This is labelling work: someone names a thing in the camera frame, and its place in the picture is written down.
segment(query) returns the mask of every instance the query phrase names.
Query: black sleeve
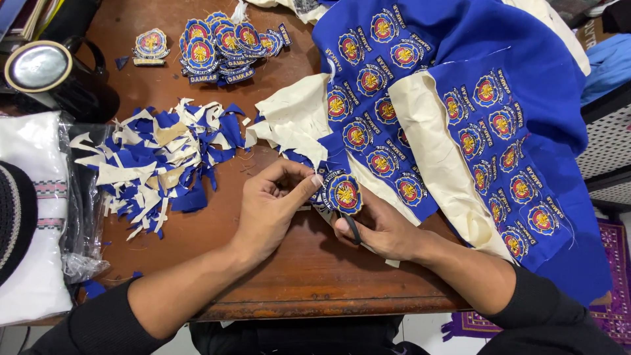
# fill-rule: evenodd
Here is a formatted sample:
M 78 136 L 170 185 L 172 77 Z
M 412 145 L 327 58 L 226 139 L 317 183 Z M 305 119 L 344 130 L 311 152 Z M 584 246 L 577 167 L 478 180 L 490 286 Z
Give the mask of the black sleeve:
M 149 355 L 172 338 L 158 340 L 134 316 L 119 285 L 75 308 L 22 355 Z
M 589 311 L 554 283 L 513 265 L 515 293 L 500 313 L 484 316 L 504 329 L 480 351 L 489 354 L 625 355 Z

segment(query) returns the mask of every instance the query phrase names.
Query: wooden table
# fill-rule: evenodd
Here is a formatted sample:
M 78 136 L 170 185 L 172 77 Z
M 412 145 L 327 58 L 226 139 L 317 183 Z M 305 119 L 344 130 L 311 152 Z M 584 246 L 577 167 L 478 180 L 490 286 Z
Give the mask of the wooden table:
M 253 79 L 218 88 L 190 86 L 180 75 L 176 40 L 188 19 L 208 13 L 232 14 L 234 0 L 116 0 L 104 1 L 87 37 L 105 54 L 110 67 L 109 83 L 121 96 L 118 119 L 131 116 L 135 107 L 175 106 L 178 97 L 195 104 L 219 101 L 224 107 L 236 103 L 252 119 L 254 104 L 299 79 L 319 73 L 319 53 L 311 40 L 312 25 L 303 24 L 291 11 L 248 6 L 251 23 L 258 30 L 285 23 L 294 41 L 289 51 L 260 65 Z M 160 28 L 168 36 L 171 54 L 164 68 L 136 68 L 127 64 L 117 71 L 114 59 L 132 55 L 137 35 Z M 104 258 L 111 268 L 99 280 L 114 286 L 131 277 L 174 266 L 228 243 L 239 224 L 243 183 L 277 157 L 276 151 L 256 146 L 253 153 L 240 150 L 232 160 L 216 166 L 218 189 L 205 180 L 208 207 L 193 213 L 170 212 L 163 226 L 164 239 L 156 234 L 136 236 L 126 242 L 129 224 L 110 216 L 105 219 L 103 241 L 112 244 Z M 457 242 L 444 222 L 434 214 L 422 227 Z M 201 312 L 198 320 L 238 320 L 312 316 L 385 315 L 450 312 L 468 309 L 468 304 L 429 270 L 409 262 L 392 268 L 365 248 L 340 243 L 333 230 L 314 211 L 299 212 L 287 238 L 266 262 L 220 294 Z

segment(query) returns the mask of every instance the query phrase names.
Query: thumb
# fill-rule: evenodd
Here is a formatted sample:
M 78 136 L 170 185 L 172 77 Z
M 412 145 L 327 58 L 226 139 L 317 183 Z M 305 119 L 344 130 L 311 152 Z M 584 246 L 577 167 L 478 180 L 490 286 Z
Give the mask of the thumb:
M 359 232 L 359 236 L 362 239 L 362 242 L 369 244 L 370 237 L 375 232 L 372 231 L 370 228 L 366 227 L 365 225 L 357 222 L 355 219 L 353 220 L 355 221 L 355 226 L 357 226 L 357 231 Z M 346 219 L 340 218 L 336 220 L 335 229 L 339 231 L 340 233 L 342 233 L 348 239 L 355 240 L 355 235 L 353 234 L 353 230 L 348 225 L 348 222 L 346 221 Z
M 287 202 L 287 206 L 293 211 L 296 211 L 307 200 L 313 196 L 316 191 L 322 187 L 322 176 L 311 175 L 307 176 L 303 181 L 298 184 L 287 196 L 284 197 L 284 201 Z

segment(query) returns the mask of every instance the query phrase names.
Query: black pants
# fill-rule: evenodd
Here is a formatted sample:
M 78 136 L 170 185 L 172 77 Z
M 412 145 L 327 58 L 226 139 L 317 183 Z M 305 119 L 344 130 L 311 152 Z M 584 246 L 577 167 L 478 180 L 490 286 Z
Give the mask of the black pants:
M 219 322 L 191 323 L 201 355 L 313 352 L 339 354 L 348 345 L 392 349 L 400 316 L 357 316 L 296 320 L 250 320 L 222 328 Z

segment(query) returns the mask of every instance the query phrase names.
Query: forearm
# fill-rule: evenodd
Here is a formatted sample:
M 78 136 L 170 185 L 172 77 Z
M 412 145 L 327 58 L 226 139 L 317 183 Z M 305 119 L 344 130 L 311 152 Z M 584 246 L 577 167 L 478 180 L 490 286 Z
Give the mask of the forearm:
M 502 311 L 515 291 L 516 276 L 504 260 L 452 243 L 435 233 L 422 241 L 413 260 L 435 272 L 477 312 Z
M 256 266 L 254 258 L 228 246 L 137 280 L 129 305 L 156 339 L 170 337 L 202 307 Z

